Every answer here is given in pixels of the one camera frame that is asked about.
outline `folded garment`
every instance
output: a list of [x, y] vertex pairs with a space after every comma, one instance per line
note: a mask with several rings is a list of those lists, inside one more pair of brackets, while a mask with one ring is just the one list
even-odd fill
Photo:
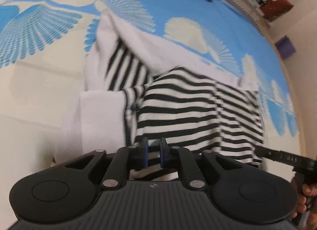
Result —
[[[253, 150], [263, 142], [263, 129], [256, 90], [247, 78], [206, 66], [199, 55], [107, 10], [87, 57], [85, 84], [62, 126], [55, 161], [95, 149], [116, 152], [147, 136], [258, 165], [261, 159]], [[177, 177], [161, 170], [158, 152], [149, 159], [150, 168], [135, 178]]]

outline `screw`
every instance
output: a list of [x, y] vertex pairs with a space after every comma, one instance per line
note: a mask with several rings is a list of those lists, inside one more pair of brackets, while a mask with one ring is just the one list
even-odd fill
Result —
[[201, 180], [193, 180], [189, 183], [189, 185], [195, 189], [199, 189], [205, 186], [205, 183]]
[[107, 180], [104, 180], [102, 184], [106, 187], [116, 187], [119, 183], [115, 179], [107, 179]]

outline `ribbed black surface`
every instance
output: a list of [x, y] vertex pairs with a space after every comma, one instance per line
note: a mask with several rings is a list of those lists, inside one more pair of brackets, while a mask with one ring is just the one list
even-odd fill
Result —
[[56, 225], [23, 220], [10, 230], [296, 230], [287, 221], [267, 226], [236, 222], [221, 214], [203, 192], [180, 182], [128, 181], [118, 191], [103, 192], [86, 214]]

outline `blue bed sheet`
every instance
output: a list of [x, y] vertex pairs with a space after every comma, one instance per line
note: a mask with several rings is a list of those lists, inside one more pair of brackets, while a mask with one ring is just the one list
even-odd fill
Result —
[[32, 59], [63, 39], [83, 14], [92, 17], [78, 48], [88, 52], [106, 7], [139, 29], [199, 54], [206, 66], [216, 63], [237, 76], [259, 81], [264, 114], [277, 133], [284, 135], [288, 128], [296, 135], [296, 118], [278, 58], [257, 29], [224, 0], [0, 0], [0, 68], [17, 59]]

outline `hand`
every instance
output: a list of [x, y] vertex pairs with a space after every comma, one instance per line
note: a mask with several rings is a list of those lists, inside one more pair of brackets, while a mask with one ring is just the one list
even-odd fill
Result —
[[[298, 182], [295, 178], [292, 179], [291, 184], [294, 188], [298, 189]], [[297, 213], [304, 213], [307, 209], [305, 203], [307, 201], [306, 197], [316, 197], [317, 196], [317, 184], [313, 185], [303, 185], [303, 194], [298, 195], [298, 205], [296, 207], [295, 212], [293, 213], [291, 219], [297, 216]], [[317, 199], [313, 200], [311, 212], [307, 219], [307, 230], [315, 230], [317, 229]]]

